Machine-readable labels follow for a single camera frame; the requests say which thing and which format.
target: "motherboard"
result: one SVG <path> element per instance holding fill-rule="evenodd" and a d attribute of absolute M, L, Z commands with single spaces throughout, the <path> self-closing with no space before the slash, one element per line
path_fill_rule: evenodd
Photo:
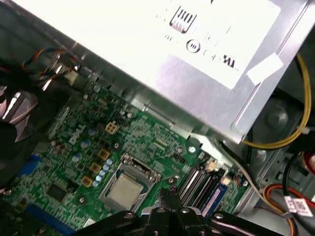
<path fill-rule="evenodd" d="M 34 151 L 36 165 L 5 201 L 65 235 L 121 210 L 141 215 L 172 185 L 205 217 L 235 209 L 247 188 L 236 170 L 108 88 L 89 81 L 79 97 L 61 109 Z"/>

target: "silver metal housing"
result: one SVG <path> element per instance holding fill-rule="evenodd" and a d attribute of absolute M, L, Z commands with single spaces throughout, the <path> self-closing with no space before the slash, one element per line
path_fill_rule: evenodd
<path fill-rule="evenodd" d="M 233 4 L 231 0 L 214 0 L 212 5 L 205 3 L 212 1 L 200 0 L 93 1 L 82 4 L 56 0 L 49 7 L 46 1 L 3 2 L 74 53 L 84 65 L 96 71 L 95 79 L 98 77 L 100 82 L 113 82 L 120 92 L 124 92 L 126 99 L 142 102 L 147 109 L 166 118 L 169 124 L 176 124 L 187 132 L 216 134 L 217 137 L 223 136 L 236 143 L 247 134 L 315 22 L 315 3 L 312 0 L 264 1 L 269 4 L 268 7 L 279 11 L 276 13 L 270 9 L 262 11 L 262 8 L 252 7 L 262 4 L 260 0 L 245 8 L 244 5 L 243 8 L 247 9 L 245 12 L 241 12 L 241 4 L 253 1 L 237 1 L 237 8 L 230 5 Z M 211 11 L 214 6 L 216 10 L 221 10 L 216 16 Z M 190 26 L 181 25 L 181 19 L 177 21 L 181 27 L 174 26 L 174 17 L 180 13 L 176 10 L 181 9 L 192 12 L 193 23 Z M 212 13 L 212 18 L 204 18 L 207 9 Z M 235 68 L 239 76 L 233 74 L 235 71 L 222 74 L 222 70 L 216 70 L 218 65 L 228 68 L 233 62 L 227 61 L 226 55 L 220 50 L 215 50 L 207 59 L 200 59 L 200 63 L 189 58 L 191 55 L 188 54 L 194 50 L 202 52 L 202 45 L 200 49 L 190 48 L 188 54 L 182 51 L 183 42 L 194 39 L 188 36 L 182 39 L 179 36 L 185 35 L 182 32 L 187 31 L 188 34 L 191 29 L 207 27 L 220 31 L 218 25 L 225 29 L 238 19 L 240 12 L 251 17 L 244 21 L 247 28 L 233 36 L 244 39 L 246 44 L 241 40 L 231 44 L 217 40 L 222 47 L 229 45 L 233 48 L 229 50 L 238 58 Z M 268 23 L 271 15 L 275 17 L 274 23 Z M 258 28 L 261 27 L 267 28 L 267 31 L 260 32 Z M 201 31 L 197 32 L 199 36 L 195 36 L 204 39 Z M 168 36 L 177 38 L 174 39 L 175 46 L 167 42 Z M 238 60 L 242 60 L 240 53 L 245 52 L 253 40 L 256 41 L 256 45 L 251 45 L 254 53 L 246 53 L 249 60 L 238 64 Z M 185 43 L 187 49 L 197 45 L 196 42 L 188 41 Z M 273 53 L 278 55 L 283 66 L 262 83 L 254 85 L 247 76 L 248 70 Z"/>

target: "cpu socket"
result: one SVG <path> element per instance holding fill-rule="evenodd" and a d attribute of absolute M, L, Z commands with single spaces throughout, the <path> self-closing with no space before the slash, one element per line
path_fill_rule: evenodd
<path fill-rule="evenodd" d="M 161 175 L 125 153 L 99 199 L 116 212 L 137 211 Z"/>

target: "small white tag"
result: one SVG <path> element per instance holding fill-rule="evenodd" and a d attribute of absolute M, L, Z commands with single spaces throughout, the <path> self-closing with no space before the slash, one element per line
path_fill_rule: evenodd
<path fill-rule="evenodd" d="M 285 196 L 284 197 L 285 203 L 287 205 L 287 208 L 289 209 L 290 212 L 292 213 L 297 213 L 297 210 L 295 208 L 295 205 L 292 201 L 292 198 L 290 196 Z"/>
<path fill-rule="evenodd" d="M 247 72 L 248 77 L 257 85 L 283 67 L 283 62 L 273 53 Z"/>
<path fill-rule="evenodd" d="M 92 220 L 91 218 L 89 218 L 89 219 L 85 222 L 83 228 L 85 228 L 85 227 L 87 227 L 87 226 L 89 226 L 89 225 L 92 225 L 92 224 L 94 224 L 95 222 L 96 222 L 95 220 Z"/>
<path fill-rule="evenodd" d="M 297 213 L 301 216 L 313 217 L 313 213 L 307 205 L 305 199 L 303 198 L 293 198 L 292 199 Z"/>

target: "white sticker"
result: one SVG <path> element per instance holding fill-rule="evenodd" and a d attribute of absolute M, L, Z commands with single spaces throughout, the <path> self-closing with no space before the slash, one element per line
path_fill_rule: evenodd
<path fill-rule="evenodd" d="M 94 224 L 95 222 L 96 222 L 95 220 L 92 220 L 91 218 L 89 218 L 89 219 L 85 222 L 83 228 L 85 228 L 85 227 L 87 227 L 87 226 L 90 226 L 90 225 Z"/>
<path fill-rule="evenodd" d="M 283 62 L 273 53 L 247 72 L 248 77 L 257 85 L 283 67 Z"/>
<path fill-rule="evenodd" d="M 157 30 L 172 54 L 232 89 L 280 11 L 268 0 L 171 1 Z"/>
<path fill-rule="evenodd" d="M 289 209 L 290 212 L 292 213 L 297 213 L 297 210 L 295 208 L 295 205 L 292 201 L 292 198 L 290 196 L 285 196 L 284 197 L 285 203 L 287 205 L 287 208 Z"/>
<path fill-rule="evenodd" d="M 303 198 L 293 198 L 292 199 L 297 213 L 301 216 L 313 217 L 312 211 L 307 205 L 305 199 Z"/>

